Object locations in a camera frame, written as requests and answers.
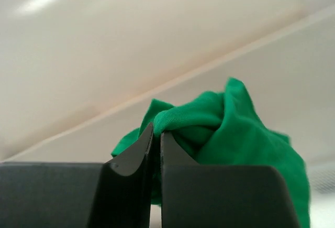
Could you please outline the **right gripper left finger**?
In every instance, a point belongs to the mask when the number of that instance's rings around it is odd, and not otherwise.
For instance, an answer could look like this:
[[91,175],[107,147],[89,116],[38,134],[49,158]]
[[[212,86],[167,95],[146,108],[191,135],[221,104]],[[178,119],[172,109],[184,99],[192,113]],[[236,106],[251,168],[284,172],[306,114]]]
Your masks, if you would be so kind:
[[106,163],[1,163],[1,227],[148,227],[153,126]]

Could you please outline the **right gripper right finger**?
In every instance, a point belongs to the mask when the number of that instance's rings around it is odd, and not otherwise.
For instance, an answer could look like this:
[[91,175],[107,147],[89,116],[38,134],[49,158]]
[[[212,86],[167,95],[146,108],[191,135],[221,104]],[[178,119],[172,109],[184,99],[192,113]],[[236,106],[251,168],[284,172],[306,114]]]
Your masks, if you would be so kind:
[[299,227],[271,166],[201,165],[163,133],[161,178],[163,227]]

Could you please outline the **green t shirt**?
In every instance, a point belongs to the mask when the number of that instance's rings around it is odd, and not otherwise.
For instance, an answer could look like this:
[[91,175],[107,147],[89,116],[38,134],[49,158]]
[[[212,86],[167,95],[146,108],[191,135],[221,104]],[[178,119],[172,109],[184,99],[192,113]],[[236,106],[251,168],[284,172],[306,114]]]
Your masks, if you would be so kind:
[[305,162],[287,135],[262,123],[240,80],[229,78],[224,91],[206,91],[179,106],[152,100],[140,127],[119,141],[112,156],[130,147],[150,123],[156,139],[171,132],[200,164],[275,167],[286,181],[300,226],[310,227],[310,186]]

